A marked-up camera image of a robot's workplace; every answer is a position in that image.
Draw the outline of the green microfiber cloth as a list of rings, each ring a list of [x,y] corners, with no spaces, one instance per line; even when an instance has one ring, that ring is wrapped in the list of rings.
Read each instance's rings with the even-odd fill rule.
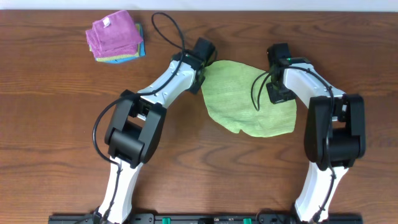
[[[209,116],[232,133],[268,138],[295,129],[294,100],[272,104],[262,82],[267,72],[230,60],[205,68],[201,86]]]

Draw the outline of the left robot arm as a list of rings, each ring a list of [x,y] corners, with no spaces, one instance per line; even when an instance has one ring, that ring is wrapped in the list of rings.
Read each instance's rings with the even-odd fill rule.
[[[124,223],[129,218],[139,172],[159,145],[167,108],[184,91],[197,93],[209,59],[192,51],[178,53],[155,82],[137,93],[126,90],[116,101],[104,138],[111,173],[93,223]]]

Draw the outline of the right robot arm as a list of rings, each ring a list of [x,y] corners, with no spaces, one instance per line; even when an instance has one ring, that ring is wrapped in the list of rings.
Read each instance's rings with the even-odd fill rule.
[[[304,149],[309,165],[294,203],[295,219],[327,222],[339,182],[366,150],[364,100],[333,87],[306,58],[277,58],[269,63],[271,102],[298,98],[308,109]]]

